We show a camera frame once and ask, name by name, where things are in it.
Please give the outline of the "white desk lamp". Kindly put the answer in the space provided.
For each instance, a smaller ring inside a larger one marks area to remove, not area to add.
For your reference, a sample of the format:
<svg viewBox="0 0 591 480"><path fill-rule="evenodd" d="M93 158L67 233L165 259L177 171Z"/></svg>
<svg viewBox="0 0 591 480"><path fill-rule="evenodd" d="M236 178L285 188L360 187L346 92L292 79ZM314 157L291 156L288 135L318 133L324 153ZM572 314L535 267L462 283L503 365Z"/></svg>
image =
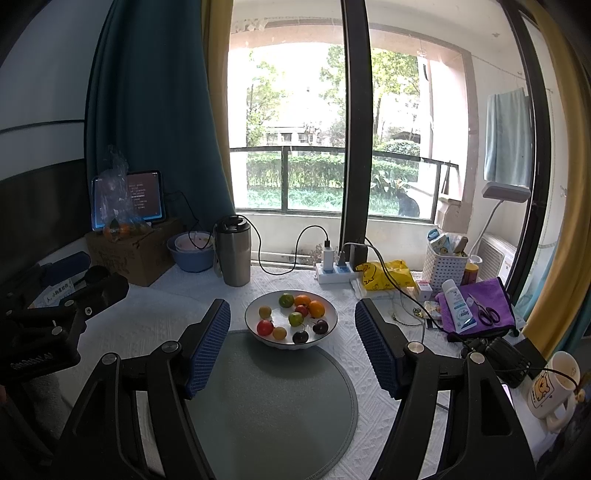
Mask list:
<svg viewBox="0 0 591 480"><path fill-rule="evenodd" d="M479 246L481 240L483 239L484 234L486 233L489 225L491 224L491 221L492 221L496 211L499 209L499 207L503 203L511 202L511 203L521 204L521 203L524 203L527 200L529 200L530 196L531 196L531 191L527 187L520 186L520 185L499 183L499 182L494 182L494 181L487 181L483 190L482 190L482 197L485 199L496 200L497 203L493 207L491 213L489 214L489 217L488 217L484 227L482 228L479 236L474 241L474 244L472 245L472 248L471 248L470 252L468 253L468 256L471 257L473 254L475 254L475 250Z"/></svg>

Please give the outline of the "yellow-green small fruit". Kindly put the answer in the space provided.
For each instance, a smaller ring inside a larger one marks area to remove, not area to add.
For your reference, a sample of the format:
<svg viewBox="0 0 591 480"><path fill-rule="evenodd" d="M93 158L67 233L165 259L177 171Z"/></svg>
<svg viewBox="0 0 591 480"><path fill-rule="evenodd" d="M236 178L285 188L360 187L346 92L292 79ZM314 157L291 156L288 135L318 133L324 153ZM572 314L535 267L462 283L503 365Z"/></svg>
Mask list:
<svg viewBox="0 0 591 480"><path fill-rule="evenodd" d="M301 326L301 324L304 323L304 317L296 311L291 312L290 315L288 315L288 323L290 323L291 327Z"/></svg>

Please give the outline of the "white power strip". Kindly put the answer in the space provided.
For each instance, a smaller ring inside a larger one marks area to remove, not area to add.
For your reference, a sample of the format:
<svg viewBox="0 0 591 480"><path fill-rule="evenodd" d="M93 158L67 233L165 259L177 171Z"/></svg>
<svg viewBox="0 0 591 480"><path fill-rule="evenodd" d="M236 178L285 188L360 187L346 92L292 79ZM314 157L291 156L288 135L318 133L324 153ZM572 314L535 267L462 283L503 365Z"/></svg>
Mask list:
<svg viewBox="0 0 591 480"><path fill-rule="evenodd" d="M351 264L335 265L332 271L325 271L322 263L315 264L315 279L322 285L349 283L355 279L360 279L362 273L353 270Z"/></svg>

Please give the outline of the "yellow small fruit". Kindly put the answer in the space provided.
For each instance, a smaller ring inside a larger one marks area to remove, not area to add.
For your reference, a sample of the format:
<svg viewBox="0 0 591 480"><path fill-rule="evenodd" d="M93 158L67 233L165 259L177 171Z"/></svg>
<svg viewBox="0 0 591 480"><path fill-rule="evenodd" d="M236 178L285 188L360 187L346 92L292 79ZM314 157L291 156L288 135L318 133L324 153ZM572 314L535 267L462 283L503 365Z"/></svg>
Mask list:
<svg viewBox="0 0 591 480"><path fill-rule="evenodd" d="M269 319L271 316L271 309L269 306L261 306L259 308L259 317L262 319Z"/></svg>

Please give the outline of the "round grey-green placemat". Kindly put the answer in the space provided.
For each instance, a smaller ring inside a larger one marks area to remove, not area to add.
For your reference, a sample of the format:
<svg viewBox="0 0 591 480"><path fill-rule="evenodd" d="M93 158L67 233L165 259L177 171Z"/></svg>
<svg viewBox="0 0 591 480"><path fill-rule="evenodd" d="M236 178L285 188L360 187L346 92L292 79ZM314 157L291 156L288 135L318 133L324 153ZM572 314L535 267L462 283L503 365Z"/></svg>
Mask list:
<svg viewBox="0 0 591 480"><path fill-rule="evenodd" d="M288 351L226 336L204 390L187 403L218 479L321 479L353 441L353 382L320 347Z"/></svg>

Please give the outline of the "purple cloth pouch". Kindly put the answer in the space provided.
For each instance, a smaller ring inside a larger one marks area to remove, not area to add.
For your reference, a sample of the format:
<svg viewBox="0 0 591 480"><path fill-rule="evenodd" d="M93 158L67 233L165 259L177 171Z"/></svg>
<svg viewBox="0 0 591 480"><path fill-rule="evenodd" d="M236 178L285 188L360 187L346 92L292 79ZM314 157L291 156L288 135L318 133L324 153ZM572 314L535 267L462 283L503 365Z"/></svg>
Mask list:
<svg viewBox="0 0 591 480"><path fill-rule="evenodd" d="M515 316L513 309L509 304L507 292L502 281L499 278L492 278L485 281L480 281L473 284L463 285L459 287L467 305L470 307L468 296L472 294L483 305L494 308L501 317L501 322L493 327L484 326L476 317L476 309L470 307L470 310L477 322L472 329L458 334L455 331L453 319L446 302L444 293L441 292L436 296L436 300L441 308L442 325L444 331L448 334L448 340L456 342L460 340L476 339L476 338L496 338L508 334L516 327Z"/></svg>

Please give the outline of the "black power adapter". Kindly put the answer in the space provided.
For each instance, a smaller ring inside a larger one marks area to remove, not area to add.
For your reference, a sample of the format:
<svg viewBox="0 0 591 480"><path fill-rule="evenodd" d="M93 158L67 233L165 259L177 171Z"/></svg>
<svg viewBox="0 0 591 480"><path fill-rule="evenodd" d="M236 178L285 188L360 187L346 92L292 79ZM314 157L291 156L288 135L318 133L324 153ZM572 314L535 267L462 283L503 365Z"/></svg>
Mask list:
<svg viewBox="0 0 591 480"><path fill-rule="evenodd" d="M367 262L368 246L366 244L352 244L349 246L349 265L353 270Z"/></svg>

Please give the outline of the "white cartoon mug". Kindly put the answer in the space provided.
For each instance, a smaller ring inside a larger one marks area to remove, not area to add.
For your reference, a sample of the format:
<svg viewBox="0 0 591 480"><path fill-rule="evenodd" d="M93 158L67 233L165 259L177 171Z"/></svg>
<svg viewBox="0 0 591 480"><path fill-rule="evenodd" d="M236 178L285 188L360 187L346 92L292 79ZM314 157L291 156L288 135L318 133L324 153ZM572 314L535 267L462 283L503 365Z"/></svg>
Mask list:
<svg viewBox="0 0 591 480"><path fill-rule="evenodd" d="M559 433L572 419L579 382L579 365L565 351L556 352L534 379L528 391L528 407L550 432Z"/></svg>

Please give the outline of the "white lotion tube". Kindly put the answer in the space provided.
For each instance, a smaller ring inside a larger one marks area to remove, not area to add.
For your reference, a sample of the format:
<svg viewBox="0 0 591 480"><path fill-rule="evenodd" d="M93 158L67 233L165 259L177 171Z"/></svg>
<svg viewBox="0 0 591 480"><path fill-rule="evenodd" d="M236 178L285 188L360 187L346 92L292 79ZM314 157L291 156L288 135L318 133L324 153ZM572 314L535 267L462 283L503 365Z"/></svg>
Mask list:
<svg viewBox="0 0 591 480"><path fill-rule="evenodd" d="M477 322L455 281L453 279L444 281L442 291L454 322L455 331L461 334L475 327Z"/></svg>

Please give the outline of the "green lime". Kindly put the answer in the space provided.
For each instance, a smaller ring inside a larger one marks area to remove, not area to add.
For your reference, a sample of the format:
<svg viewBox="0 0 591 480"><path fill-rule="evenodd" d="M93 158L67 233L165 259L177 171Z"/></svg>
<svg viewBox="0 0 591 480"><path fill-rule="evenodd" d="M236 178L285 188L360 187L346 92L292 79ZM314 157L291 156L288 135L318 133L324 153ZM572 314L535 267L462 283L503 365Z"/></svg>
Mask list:
<svg viewBox="0 0 591 480"><path fill-rule="evenodd" d="M280 295L279 304L281 308L290 308L294 306L294 296L290 293L283 293Z"/></svg>

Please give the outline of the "red cherry tomato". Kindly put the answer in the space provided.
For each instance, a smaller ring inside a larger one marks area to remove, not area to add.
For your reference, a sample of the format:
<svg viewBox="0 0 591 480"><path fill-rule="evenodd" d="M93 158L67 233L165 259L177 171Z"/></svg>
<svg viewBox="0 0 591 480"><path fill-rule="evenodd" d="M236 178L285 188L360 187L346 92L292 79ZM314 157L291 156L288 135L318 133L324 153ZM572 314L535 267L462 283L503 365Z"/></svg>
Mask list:
<svg viewBox="0 0 591 480"><path fill-rule="evenodd" d="M304 318L308 317L308 314L310 313L310 311L308 311L308 306L304 304L297 305L294 311L300 313Z"/></svg>
<svg viewBox="0 0 591 480"><path fill-rule="evenodd" d="M273 322L267 319L259 320L256 324L256 332L259 336L266 337L273 333Z"/></svg>

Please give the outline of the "white bowl dark rim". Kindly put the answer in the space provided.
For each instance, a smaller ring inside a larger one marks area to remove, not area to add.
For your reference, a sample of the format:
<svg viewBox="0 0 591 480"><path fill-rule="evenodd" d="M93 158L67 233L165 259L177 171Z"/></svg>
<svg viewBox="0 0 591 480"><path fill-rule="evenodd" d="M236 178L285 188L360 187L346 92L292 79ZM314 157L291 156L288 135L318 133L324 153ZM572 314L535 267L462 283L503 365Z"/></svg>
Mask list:
<svg viewBox="0 0 591 480"><path fill-rule="evenodd" d="M263 294L245 309L245 325L256 340L283 350L318 345L338 323L338 313L329 300L301 290Z"/></svg>

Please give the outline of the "yellow curtain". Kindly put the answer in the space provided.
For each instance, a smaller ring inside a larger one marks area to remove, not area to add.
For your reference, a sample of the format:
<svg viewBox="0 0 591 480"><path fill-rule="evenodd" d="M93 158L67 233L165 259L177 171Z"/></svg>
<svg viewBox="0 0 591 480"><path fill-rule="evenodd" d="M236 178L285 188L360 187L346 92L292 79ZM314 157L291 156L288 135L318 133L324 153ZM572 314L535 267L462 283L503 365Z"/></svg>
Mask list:
<svg viewBox="0 0 591 480"><path fill-rule="evenodd" d="M548 277L523 334L550 358L575 320L590 286L590 81L567 37L537 1L528 1L546 41L566 121L567 197Z"/></svg>

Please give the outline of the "orange kumquat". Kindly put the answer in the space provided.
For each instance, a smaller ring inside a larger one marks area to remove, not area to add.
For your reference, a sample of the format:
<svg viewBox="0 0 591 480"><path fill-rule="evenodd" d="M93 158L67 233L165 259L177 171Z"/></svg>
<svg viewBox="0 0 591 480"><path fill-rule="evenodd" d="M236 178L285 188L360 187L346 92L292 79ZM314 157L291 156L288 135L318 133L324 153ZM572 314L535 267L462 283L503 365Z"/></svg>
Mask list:
<svg viewBox="0 0 591 480"><path fill-rule="evenodd" d="M308 295L297 295L294 297L294 305L295 306L306 306L308 307L308 305L310 305L311 303L311 298L308 297Z"/></svg>
<svg viewBox="0 0 591 480"><path fill-rule="evenodd" d="M320 319L325 315L325 305L321 301L311 300L308 304L308 313L311 318Z"/></svg>

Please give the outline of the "green-yellow small fruit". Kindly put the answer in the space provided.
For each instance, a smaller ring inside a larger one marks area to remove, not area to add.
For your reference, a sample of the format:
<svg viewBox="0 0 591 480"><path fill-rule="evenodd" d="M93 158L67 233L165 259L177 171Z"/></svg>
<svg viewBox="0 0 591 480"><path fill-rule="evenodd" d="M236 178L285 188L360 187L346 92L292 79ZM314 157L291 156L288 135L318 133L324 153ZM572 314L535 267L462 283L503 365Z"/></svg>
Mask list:
<svg viewBox="0 0 591 480"><path fill-rule="evenodd" d="M283 340L287 337L287 330L283 327L276 327L273 329L273 338L276 340Z"/></svg>

